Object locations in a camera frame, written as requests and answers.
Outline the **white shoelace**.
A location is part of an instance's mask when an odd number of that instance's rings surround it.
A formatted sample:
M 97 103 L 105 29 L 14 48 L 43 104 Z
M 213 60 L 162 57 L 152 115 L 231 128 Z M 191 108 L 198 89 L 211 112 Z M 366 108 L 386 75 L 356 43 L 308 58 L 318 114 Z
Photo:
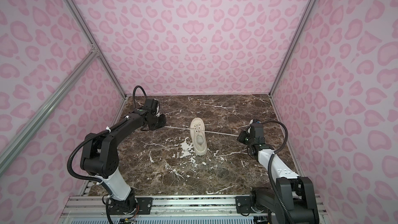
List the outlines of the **white shoelace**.
M 222 132 L 215 132 L 215 131 L 206 131 L 202 129 L 193 129 L 193 128 L 180 128 L 180 127 L 172 127 L 172 126 L 165 126 L 165 128 L 169 129 L 176 129 L 176 130 L 185 130 L 185 131 L 199 131 L 199 132 L 204 132 L 204 133 L 211 133 L 211 134 L 218 134 L 218 135 L 225 135 L 225 136 L 232 136 L 232 137 L 238 137 L 239 135 L 237 134 L 230 134 L 230 133 L 222 133 Z

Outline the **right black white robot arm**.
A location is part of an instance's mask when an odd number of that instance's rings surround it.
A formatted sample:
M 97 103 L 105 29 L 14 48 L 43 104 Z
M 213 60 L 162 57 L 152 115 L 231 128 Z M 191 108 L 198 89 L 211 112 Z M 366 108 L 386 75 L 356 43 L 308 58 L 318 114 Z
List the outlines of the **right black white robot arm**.
M 270 188 L 252 188 L 250 205 L 241 206 L 241 213 L 265 211 L 269 216 L 274 215 L 278 224 L 320 223 L 311 179 L 292 171 L 278 157 L 275 149 L 264 143 L 262 132 L 248 128 L 239 134 L 237 140 L 246 145 L 248 153 L 267 169 L 271 184 Z

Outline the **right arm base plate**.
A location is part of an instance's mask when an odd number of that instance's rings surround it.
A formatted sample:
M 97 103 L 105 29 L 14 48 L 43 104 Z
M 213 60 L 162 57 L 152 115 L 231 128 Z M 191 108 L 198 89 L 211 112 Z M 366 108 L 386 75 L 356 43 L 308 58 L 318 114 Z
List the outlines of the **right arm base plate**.
M 236 196 L 235 206 L 237 213 L 244 216 L 248 216 L 254 213 L 263 213 L 263 210 L 255 207 L 255 202 L 250 196 Z

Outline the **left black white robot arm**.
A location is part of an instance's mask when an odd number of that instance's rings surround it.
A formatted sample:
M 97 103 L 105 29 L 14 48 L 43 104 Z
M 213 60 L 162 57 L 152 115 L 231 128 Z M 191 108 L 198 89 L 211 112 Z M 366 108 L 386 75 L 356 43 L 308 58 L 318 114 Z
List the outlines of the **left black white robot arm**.
M 102 134 L 89 134 L 83 145 L 80 167 L 92 180 L 98 179 L 108 193 L 108 210 L 132 213 L 137 208 L 134 190 L 119 171 L 118 146 L 137 129 L 154 131 L 166 125 L 166 116 L 156 111 L 135 110 Z

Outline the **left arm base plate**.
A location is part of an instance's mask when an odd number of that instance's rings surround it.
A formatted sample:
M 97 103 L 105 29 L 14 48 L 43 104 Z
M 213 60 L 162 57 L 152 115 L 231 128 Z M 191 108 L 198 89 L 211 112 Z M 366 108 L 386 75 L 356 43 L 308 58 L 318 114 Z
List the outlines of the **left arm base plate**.
M 153 204 L 153 198 L 136 197 L 125 201 L 111 199 L 109 213 L 111 215 L 149 215 Z

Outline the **cream white sneaker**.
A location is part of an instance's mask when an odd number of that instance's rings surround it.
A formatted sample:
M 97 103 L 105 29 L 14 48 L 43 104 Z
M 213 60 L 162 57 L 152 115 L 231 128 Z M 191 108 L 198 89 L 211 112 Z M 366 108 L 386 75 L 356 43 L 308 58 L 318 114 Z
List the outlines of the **cream white sneaker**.
M 207 153 L 207 141 L 205 135 L 205 124 L 201 118 L 194 118 L 190 124 L 190 136 L 194 152 L 197 156 Z

